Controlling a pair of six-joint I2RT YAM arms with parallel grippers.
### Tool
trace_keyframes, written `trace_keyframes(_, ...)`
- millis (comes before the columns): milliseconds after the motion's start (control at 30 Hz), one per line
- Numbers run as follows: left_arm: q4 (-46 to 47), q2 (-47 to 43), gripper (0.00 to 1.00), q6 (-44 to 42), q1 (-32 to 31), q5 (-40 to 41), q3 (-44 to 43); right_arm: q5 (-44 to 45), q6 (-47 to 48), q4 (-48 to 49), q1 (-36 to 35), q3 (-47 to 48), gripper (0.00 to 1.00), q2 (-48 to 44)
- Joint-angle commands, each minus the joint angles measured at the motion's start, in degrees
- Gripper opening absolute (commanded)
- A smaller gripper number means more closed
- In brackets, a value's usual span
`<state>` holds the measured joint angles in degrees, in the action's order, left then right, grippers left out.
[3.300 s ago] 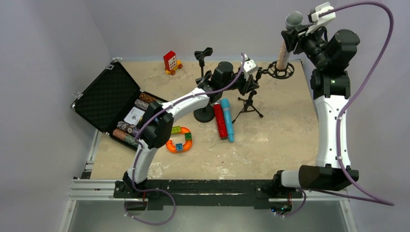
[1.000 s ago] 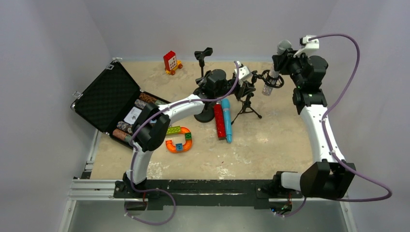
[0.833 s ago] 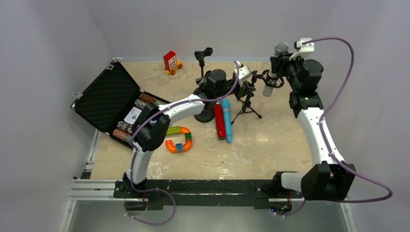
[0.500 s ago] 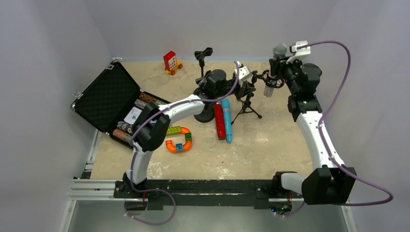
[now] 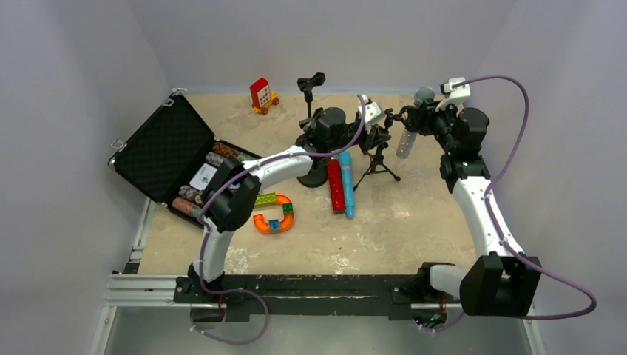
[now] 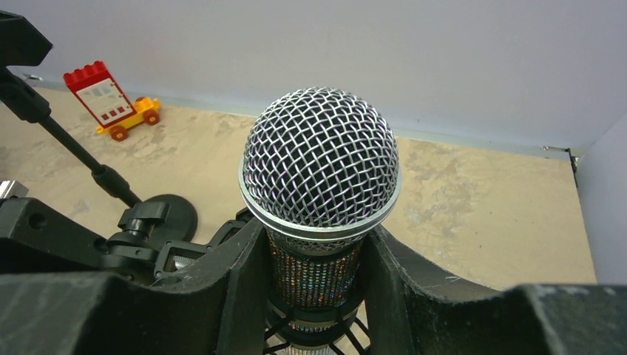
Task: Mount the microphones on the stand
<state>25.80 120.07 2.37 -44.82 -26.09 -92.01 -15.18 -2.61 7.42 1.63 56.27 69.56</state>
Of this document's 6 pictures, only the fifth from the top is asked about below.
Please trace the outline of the black tripod shock-mount stand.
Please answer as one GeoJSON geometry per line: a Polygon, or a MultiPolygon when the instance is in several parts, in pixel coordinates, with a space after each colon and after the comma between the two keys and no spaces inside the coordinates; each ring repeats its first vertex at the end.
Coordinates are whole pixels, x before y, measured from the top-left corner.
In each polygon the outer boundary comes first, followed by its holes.
{"type": "MultiPolygon", "coordinates": [[[[402,123],[401,122],[400,113],[395,113],[395,121],[394,122],[402,123]]],[[[391,137],[390,130],[387,133],[387,136],[391,137]]],[[[383,151],[385,149],[382,146],[380,146],[377,149],[372,149],[370,151],[370,153],[367,155],[369,157],[369,159],[370,159],[369,167],[366,169],[366,171],[363,173],[362,177],[359,179],[359,181],[353,187],[354,191],[356,191],[359,188],[360,183],[363,181],[363,179],[367,175],[376,175],[376,174],[381,174],[381,173],[389,173],[394,178],[394,180],[396,182],[399,182],[401,180],[401,178],[397,174],[395,174],[387,165],[384,164],[383,151]]]]}

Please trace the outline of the blue toy microphone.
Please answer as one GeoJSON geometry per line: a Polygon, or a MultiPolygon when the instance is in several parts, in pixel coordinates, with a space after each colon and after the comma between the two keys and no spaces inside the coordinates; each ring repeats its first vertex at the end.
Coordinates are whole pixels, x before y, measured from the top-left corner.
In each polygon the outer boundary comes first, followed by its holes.
{"type": "Polygon", "coordinates": [[[348,150],[341,152],[338,157],[342,178],[342,188],[345,199],[345,213],[348,219],[355,217],[355,201],[353,190],[352,157],[348,150]]]}

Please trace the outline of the silver glitter microphone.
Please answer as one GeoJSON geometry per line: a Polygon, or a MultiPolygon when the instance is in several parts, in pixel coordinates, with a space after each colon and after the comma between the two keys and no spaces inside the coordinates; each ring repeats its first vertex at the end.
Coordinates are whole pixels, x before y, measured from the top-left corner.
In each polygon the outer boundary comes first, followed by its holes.
{"type": "MultiPolygon", "coordinates": [[[[413,96],[413,108],[418,109],[423,104],[428,104],[433,102],[435,98],[435,91],[430,86],[422,86],[420,87],[413,96]]],[[[399,139],[399,144],[396,148],[396,157],[401,159],[406,159],[410,155],[411,149],[413,148],[413,144],[416,140],[418,132],[412,131],[410,128],[412,126],[413,119],[410,118],[409,110],[406,110],[407,119],[404,124],[404,130],[399,139]]]]}

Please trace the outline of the red glitter microphone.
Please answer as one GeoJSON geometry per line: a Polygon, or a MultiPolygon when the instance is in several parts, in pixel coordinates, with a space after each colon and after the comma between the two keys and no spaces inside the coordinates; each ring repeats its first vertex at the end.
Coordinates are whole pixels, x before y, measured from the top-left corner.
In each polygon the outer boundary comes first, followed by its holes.
{"type": "Polygon", "coordinates": [[[331,196],[331,206],[334,214],[345,213],[345,197],[342,186],[342,176],[339,162],[331,158],[327,165],[328,184],[331,196]]]}

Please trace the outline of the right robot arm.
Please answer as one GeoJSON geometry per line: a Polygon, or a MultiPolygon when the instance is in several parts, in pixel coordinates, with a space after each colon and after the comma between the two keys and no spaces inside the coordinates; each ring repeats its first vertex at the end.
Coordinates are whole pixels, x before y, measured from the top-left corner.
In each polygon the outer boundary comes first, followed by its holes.
{"type": "Polygon", "coordinates": [[[405,128],[433,136],[443,149],[441,178],[463,212],[478,256],[469,271],[452,263],[423,263],[411,292],[424,297],[448,294],[470,316],[524,317],[540,272],[522,262],[523,249],[509,233],[498,204],[490,201],[495,179],[480,154],[489,118],[476,108],[436,107],[404,107],[405,128]]]}

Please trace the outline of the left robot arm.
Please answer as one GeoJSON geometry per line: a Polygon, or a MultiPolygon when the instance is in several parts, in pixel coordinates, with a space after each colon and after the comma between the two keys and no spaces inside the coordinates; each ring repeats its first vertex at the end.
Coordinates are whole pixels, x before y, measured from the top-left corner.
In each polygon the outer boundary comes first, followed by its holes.
{"type": "Polygon", "coordinates": [[[302,134],[285,151],[244,162],[225,159],[202,194],[198,220],[204,236],[200,256],[188,275],[194,285],[207,294],[223,292],[220,280],[231,239],[248,221],[263,189],[292,178],[307,188],[323,185],[331,158],[355,145],[371,149],[375,125],[390,113],[370,102],[359,107],[355,120],[348,123],[342,109],[318,108],[299,122],[302,134]]]}

